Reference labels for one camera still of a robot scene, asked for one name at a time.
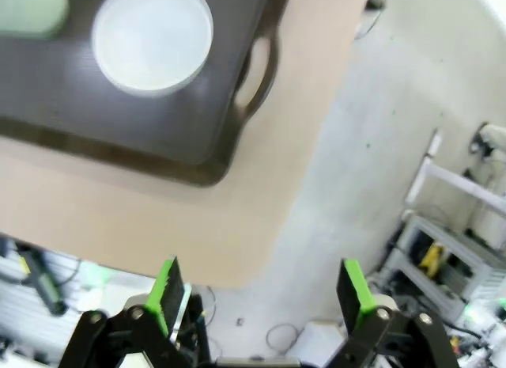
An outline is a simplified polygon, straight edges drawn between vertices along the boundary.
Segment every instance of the tray handle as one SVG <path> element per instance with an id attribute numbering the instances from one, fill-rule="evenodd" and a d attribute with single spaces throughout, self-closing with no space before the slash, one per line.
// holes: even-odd
<path id="1" fill-rule="evenodd" d="M 274 79 L 276 78 L 276 74 L 278 72 L 279 38 L 277 29 L 272 29 L 271 32 L 261 35 L 258 39 L 260 38 L 269 40 L 269 58 L 267 61 L 266 71 L 255 95 L 251 98 L 248 104 L 241 106 L 241 112 L 247 119 L 250 119 L 255 112 L 259 110 L 260 106 L 262 106 L 263 102 L 269 95 L 270 89 L 274 84 Z"/>

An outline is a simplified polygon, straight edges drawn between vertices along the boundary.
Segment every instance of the black tray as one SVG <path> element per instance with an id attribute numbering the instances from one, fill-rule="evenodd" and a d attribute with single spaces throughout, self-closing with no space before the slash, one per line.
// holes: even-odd
<path id="1" fill-rule="evenodd" d="M 104 0 L 70 0 L 53 40 L 0 39 L 0 135 L 198 186 L 227 172 L 240 132 L 278 67 L 278 24 L 288 0 L 206 0 L 210 55 L 198 77 L 162 98 L 134 97 L 99 70 L 90 47 Z M 265 76 L 251 103 L 233 97 L 256 39 L 270 40 Z"/>

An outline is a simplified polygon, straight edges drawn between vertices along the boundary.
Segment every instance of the screw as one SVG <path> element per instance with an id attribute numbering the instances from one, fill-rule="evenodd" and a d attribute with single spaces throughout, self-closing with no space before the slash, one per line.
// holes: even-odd
<path id="1" fill-rule="evenodd" d="M 376 314 L 384 321 L 388 321 L 390 319 L 390 315 L 385 309 L 378 309 L 378 311 L 376 311 Z"/>
<path id="2" fill-rule="evenodd" d="M 422 313 L 419 317 L 420 321 L 424 322 L 425 324 L 432 324 L 432 318 L 429 315 Z"/>
<path id="3" fill-rule="evenodd" d="M 142 317 L 142 314 L 144 314 L 144 311 L 142 309 L 139 309 L 139 308 L 135 308 L 133 311 L 132 311 L 132 318 L 134 318 L 135 320 L 139 319 L 140 317 Z"/>
<path id="4" fill-rule="evenodd" d="M 94 313 L 92 317 L 89 319 L 92 323 L 98 322 L 100 319 L 102 319 L 102 316 L 99 313 Z"/>

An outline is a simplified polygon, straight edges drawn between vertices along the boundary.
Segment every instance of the white plate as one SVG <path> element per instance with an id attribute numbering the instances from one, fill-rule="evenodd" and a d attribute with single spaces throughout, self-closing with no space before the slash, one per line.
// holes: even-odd
<path id="1" fill-rule="evenodd" d="M 92 30 L 104 75 L 139 96 L 165 95 L 191 82 L 212 41 L 206 0 L 106 0 Z"/>

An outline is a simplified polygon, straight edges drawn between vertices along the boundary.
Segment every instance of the yellow object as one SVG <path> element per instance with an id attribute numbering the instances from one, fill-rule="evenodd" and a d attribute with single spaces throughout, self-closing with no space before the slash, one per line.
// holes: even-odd
<path id="1" fill-rule="evenodd" d="M 444 248 L 440 245 L 432 244 L 425 254 L 424 259 L 418 267 L 425 271 L 425 275 L 430 279 L 434 278 L 440 268 L 441 256 L 443 255 Z"/>
<path id="2" fill-rule="evenodd" d="M 20 257 L 21 266 L 23 267 L 23 270 L 27 275 L 30 274 L 30 268 L 28 267 L 28 264 L 26 263 L 26 260 L 24 257 Z"/>
<path id="3" fill-rule="evenodd" d="M 460 339 L 458 336 L 453 335 L 450 339 L 450 344 L 453 347 L 453 349 L 459 348 L 460 345 Z"/>

